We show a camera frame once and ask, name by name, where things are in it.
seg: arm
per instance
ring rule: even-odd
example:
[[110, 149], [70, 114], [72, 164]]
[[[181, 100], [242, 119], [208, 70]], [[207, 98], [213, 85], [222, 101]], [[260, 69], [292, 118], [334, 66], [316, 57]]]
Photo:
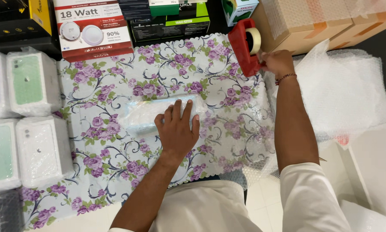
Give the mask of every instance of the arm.
[[177, 100], [157, 115], [154, 123], [159, 131], [163, 151], [157, 163], [124, 203], [111, 224], [134, 232], [147, 232], [157, 216], [167, 187], [186, 154], [199, 139], [199, 116], [195, 115], [190, 129], [190, 113], [193, 102], [189, 100], [180, 118], [181, 100]]
[[[266, 62], [263, 69], [273, 72], [276, 79], [295, 73], [291, 53], [287, 50], [263, 53], [262, 59]], [[292, 164], [319, 164], [316, 138], [296, 77], [286, 77], [280, 82], [276, 108], [274, 144], [279, 171]]]

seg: red string bracelet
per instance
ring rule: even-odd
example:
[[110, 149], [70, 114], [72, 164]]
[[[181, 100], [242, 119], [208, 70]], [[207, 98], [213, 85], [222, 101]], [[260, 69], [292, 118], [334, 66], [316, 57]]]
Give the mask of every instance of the red string bracelet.
[[284, 75], [282, 78], [280, 78], [280, 80], [276, 80], [274, 83], [275, 83], [276, 85], [279, 85], [280, 82], [281, 82], [284, 78], [289, 77], [289, 76], [295, 76], [295, 77], [297, 77], [297, 75], [294, 74], [294, 73], [292, 73], [292, 74], [287, 74], [287, 75]]

